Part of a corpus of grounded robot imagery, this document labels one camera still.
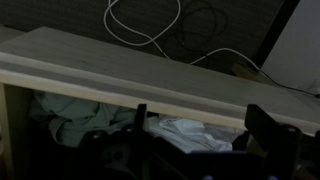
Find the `folded cloth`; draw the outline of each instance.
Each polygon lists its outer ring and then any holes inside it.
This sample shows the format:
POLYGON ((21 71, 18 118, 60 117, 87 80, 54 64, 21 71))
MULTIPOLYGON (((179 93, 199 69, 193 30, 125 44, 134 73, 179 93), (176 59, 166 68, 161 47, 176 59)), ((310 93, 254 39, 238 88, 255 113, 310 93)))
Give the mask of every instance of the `folded cloth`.
POLYGON ((48 126, 53 139, 68 147, 77 147, 89 131, 108 133, 132 124, 135 110, 49 92, 35 91, 30 117, 48 126), (54 116, 48 122, 46 118, 54 116))
POLYGON ((231 151, 232 142, 244 132, 239 129, 170 116, 148 118, 144 129, 164 138, 185 153, 231 151))

